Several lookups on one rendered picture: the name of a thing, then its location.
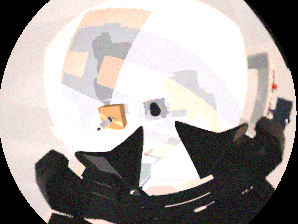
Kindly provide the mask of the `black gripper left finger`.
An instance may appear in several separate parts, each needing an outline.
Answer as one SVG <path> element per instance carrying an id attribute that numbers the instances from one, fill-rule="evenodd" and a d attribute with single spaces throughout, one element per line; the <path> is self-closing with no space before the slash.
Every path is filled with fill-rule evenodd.
<path id="1" fill-rule="evenodd" d="M 128 139 L 108 152 L 76 151 L 74 157 L 84 168 L 110 172 L 118 177 L 130 190 L 138 190 L 140 185 L 142 149 L 144 149 L 144 127 L 134 129 Z"/>

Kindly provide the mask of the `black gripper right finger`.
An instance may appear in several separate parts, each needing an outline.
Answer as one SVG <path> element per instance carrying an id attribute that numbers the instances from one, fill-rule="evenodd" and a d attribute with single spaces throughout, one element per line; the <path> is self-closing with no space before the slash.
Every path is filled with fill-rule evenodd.
<path id="1" fill-rule="evenodd" d="M 223 152 L 226 152 L 231 141 L 245 135 L 249 125 L 250 123 L 242 123 L 218 133 L 178 120 L 174 128 L 176 128 L 185 151 L 188 151 L 190 160 L 197 169 L 198 177 L 202 180 L 212 175 L 210 171 L 216 167 L 218 160 L 221 160 Z"/>

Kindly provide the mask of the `orange block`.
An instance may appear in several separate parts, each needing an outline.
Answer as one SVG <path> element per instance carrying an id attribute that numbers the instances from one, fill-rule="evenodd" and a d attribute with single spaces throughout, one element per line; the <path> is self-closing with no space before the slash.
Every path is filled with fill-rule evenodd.
<path id="1" fill-rule="evenodd" d="M 110 129 L 110 131 L 117 131 L 117 129 L 125 129 L 126 125 L 128 125 L 128 121 L 126 121 L 126 111 L 125 104 L 118 103 L 112 105 L 104 105 L 104 107 L 97 108 L 98 113 L 100 113 L 101 123 L 106 119 L 106 117 L 112 117 L 112 123 L 108 125 L 108 127 L 104 129 Z"/>

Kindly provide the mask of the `black marker cap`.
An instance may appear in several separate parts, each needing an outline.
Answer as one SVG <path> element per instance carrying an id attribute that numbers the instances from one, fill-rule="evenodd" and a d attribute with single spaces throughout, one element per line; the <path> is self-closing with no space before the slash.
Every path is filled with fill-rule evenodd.
<path id="1" fill-rule="evenodd" d="M 150 104 L 150 115 L 157 117 L 161 115 L 161 108 L 158 107 L 157 103 Z"/>

